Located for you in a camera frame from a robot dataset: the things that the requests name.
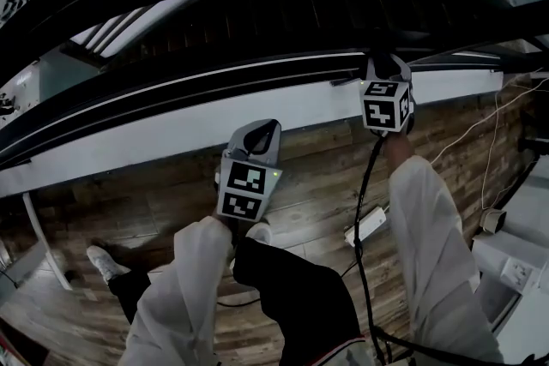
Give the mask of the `person's white shoe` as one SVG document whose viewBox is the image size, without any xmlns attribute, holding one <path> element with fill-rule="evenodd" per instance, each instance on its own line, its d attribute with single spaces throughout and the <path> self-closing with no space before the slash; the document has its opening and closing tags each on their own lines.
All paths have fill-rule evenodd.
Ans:
<svg viewBox="0 0 549 366">
<path fill-rule="evenodd" d="M 100 275 L 106 284 L 115 278 L 130 272 L 129 268 L 116 263 L 112 256 L 99 246 L 89 246 L 87 248 L 87 257 L 100 272 Z"/>
<path fill-rule="evenodd" d="M 273 232 L 268 223 L 258 222 L 246 232 L 245 236 L 259 243 L 270 245 L 273 239 Z"/>
</svg>

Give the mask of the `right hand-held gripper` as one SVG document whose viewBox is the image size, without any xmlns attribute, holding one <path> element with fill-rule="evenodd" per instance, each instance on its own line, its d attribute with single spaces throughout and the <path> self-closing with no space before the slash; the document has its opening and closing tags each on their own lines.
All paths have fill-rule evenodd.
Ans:
<svg viewBox="0 0 549 366">
<path fill-rule="evenodd" d="M 396 55 L 383 62 L 369 57 L 364 81 L 359 84 L 363 124 L 378 135 L 408 133 L 414 123 L 410 67 Z"/>
</svg>

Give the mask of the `dark wooden staircase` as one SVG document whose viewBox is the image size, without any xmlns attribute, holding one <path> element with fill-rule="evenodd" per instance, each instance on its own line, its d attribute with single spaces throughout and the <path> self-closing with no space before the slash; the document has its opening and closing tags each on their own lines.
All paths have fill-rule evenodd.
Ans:
<svg viewBox="0 0 549 366">
<path fill-rule="evenodd" d="M 376 30 L 421 38 L 482 8 L 465 0 L 171 0 L 132 14 L 100 55 L 132 63 L 195 46 L 311 42 Z"/>
</svg>

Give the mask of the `white power socket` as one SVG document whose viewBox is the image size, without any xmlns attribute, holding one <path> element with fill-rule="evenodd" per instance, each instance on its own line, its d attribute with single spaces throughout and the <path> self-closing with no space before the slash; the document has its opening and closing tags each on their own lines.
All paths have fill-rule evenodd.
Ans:
<svg viewBox="0 0 549 366">
<path fill-rule="evenodd" d="M 516 288 L 524 288 L 532 275 L 533 268 L 526 262 L 509 257 L 504 263 L 500 279 Z"/>
</svg>

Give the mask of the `person's white printed jacket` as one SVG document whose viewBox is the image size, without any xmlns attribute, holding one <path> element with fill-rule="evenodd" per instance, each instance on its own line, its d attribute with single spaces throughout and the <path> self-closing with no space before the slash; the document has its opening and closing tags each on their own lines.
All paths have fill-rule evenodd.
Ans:
<svg viewBox="0 0 549 366">
<path fill-rule="evenodd" d="M 310 366 L 375 366 L 375 362 L 365 337 L 358 337 L 336 346 Z"/>
</svg>

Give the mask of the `white power strip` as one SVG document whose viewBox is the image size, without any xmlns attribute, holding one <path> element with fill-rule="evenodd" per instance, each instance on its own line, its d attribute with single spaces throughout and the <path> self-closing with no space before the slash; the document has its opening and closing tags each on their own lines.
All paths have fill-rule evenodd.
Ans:
<svg viewBox="0 0 549 366">
<path fill-rule="evenodd" d="M 387 221 L 386 209 L 376 206 L 360 218 L 358 222 L 358 237 L 361 242 L 368 238 L 372 233 L 379 229 Z M 351 247 L 354 246 L 354 225 L 351 225 L 345 230 L 345 242 Z"/>
</svg>

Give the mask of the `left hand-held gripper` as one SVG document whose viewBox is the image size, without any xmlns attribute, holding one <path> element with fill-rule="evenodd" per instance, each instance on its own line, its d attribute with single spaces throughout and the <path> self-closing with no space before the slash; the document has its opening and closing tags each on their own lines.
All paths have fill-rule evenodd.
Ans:
<svg viewBox="0 0 549 366">
<path fill-rule="evenodd" d="M 255 223 L 262 219 L 282 170 L 248 161 L 276 165 L 280 145 L 276 119 L 248 123 L 232 134 L 220 162 L 218 215 Z"/>
</svg>

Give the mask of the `person's right forearm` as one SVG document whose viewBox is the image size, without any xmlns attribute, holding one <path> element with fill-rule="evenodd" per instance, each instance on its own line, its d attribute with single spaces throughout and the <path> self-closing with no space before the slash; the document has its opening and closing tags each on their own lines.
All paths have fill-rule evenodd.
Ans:
<svg viewBox="0 0 549 366">
<path fill-rule="evenodd" d="M 479 271 L 444 180 L 404 133 L 383 150 L 389 167 L 389 225 L 407 293 L 413 342 L 485 362 L 503 360 L 473 281 Z"/>
</svg>

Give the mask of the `person's left forearm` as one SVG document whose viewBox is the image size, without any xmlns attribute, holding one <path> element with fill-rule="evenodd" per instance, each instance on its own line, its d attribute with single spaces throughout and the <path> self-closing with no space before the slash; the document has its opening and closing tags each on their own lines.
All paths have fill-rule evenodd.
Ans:
<svg viewBox="0 0 549 366">
<path fill-rule="evenodd" d="M 232 233 L 207 216 L 174 236 L 174 260 L 137 303 L 118 366 L 217 366 L 217 289 Z"/>
</svg>

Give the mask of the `white desk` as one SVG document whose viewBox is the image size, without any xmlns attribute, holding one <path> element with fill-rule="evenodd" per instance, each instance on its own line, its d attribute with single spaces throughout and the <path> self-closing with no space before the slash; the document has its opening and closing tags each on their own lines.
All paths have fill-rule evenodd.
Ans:
<svg viewBox="0 0 549 366">
<path fill-rule="evenodd" d="M 537 161 L 502 207 L 507 213 L 495 234 L 474 238 L 473 255 L 480 269 L 480 298 L 504 362 L 549 353 L 549 158 Z M 533 268 L 528 284 L 516 288 L 500 279 L 512 257 Z"/>
</svg>

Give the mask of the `person's black trousers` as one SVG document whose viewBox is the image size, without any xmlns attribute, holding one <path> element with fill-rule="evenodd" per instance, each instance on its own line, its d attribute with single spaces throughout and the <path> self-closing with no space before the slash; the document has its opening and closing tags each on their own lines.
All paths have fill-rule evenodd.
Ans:
<svg viewBox="0 0 549 366">
<path fill-rule="evenodd" d="M 278 323 L 284 338 L 280 366 L 310 366 L 336 346 L 364 337 L 344 282 L 328 267 L 245 238 L 233 276 L 259 291 L 262 312 Z"/>
</svg>

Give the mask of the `dark blue cloth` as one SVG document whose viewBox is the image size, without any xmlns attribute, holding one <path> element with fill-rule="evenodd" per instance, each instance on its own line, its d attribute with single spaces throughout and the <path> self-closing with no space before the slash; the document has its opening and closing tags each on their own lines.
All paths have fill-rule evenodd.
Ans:
<svg viewBox="0 0 549 366">
<path fill-rule="evenodd" d="M 372 49 L 370 60 L 373 62 L 375 76 L 378 78 L 389 79 L 401 72 L 398 63 L 388 52 Z"/>
</svg>

